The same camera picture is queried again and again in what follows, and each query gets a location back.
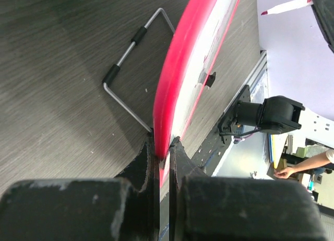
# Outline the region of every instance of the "dark wood grain floor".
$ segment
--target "dark wood grain floor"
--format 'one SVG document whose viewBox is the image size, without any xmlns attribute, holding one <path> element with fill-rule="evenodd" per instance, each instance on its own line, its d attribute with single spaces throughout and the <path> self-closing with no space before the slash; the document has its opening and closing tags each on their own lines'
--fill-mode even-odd
<svg viewBox="0 0 334 241">
<path fill-rule="evenodd" d="M 26 178 L 111 177 L 146 131 L 101 80 L 163 7 L 177 25 L 189 0 L 0 0 L 0 193 Z M 256 0 L 241 0 L 184 139 L 192 155 L 259 58 Z M 162 18 L 124 63 L 113 90 L 149 125 L 171 33 Z"/>
</svg>

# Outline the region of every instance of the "white sleeve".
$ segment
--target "white sleeve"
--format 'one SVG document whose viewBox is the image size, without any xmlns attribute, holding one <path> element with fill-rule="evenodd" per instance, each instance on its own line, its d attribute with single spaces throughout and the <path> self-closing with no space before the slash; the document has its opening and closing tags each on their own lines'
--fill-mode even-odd
<svg viewBox="0 0 334 241">
<path fill-rule="evenodd" d="M 331 163 L 334 163 L 334 150 L 329 149 L 328 151 L 326 151 L 326 156 Z"/>
</svg>

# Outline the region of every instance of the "wire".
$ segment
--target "wire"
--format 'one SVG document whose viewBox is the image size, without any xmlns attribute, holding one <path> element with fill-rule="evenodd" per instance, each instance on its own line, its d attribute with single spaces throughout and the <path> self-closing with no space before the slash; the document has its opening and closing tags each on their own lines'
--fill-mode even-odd
<svg viewBox="0 0 334 241">
<path fill-rule="evenodd" d="M 245 137 L 243 137 L 243 138 L 234 137 L 234 140 L 237 140 L 237 141 L 244 141 L 245 139 L 251 137 L 252 135 L 254 135 L 254 133 L 251 133 L 251 134 L 249 134 L 249 135 L 247 135 L 247 136 L 245 136 Z"/>
<path fill-rule="evenodd" d="M 250 135 L 253 135 L 254 133 L 257 133 L 257 132 L 260 132 L 260 131 L 261 131 L 261 129 L 255 128 L 254 130 L 247 131 L 247 132 L 244 132 L 244 133 L 241 133 L 241 134 L 236 134 L 236 133 L 233 133 L 233 132 L 222 132 L 219 135 L 220 136 L 232 136 L 232 137 L 236 137 L 236 138 L 242 138 L 242 137 L 246 136 L 248 138 L 248 137 L 250 137 Z"/>
</svg>

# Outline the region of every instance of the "black cable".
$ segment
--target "black cable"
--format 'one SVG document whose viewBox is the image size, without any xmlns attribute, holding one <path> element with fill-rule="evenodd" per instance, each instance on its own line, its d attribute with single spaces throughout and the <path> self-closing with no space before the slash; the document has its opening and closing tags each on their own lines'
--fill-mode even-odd
<svg viewBox="0 0 334 241">
<path fill-rule="evenodd" d="M 254 133 L 257 133 L 257 132 L 260 132 L 260 131 L 261 131 L 261 129 L 254 129 L 254 130 L 244 132 L 244 133 L 241 133 L 241 134 L 236 134 L 236 133 L 232 133 L 232 132 L 221 132 L 221 133 L 219 133 L 219 136 L 221 136 L 221 137 L 222 136 L 233 136 L 233 137 L 237 137 L 237 138 L 242 138 L 244 136 L 254 134 Z"/>
</svg>

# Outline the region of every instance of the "person's hand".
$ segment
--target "person's hand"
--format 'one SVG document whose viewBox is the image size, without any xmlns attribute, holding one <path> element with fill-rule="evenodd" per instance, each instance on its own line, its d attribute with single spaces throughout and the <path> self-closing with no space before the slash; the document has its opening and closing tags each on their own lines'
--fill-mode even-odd
<svg viewBox="0 0 334 241">
<path fill-rule="evenodd" d="M 288 177 L 290 177 L 293 173 L 294 173 L 294 169 L 292 167 L 287 167 L 284 168 L 281 171 L 275 171 L 274 176 L 277 178 L 284 178 L 287 179 Z"/>
</svg>

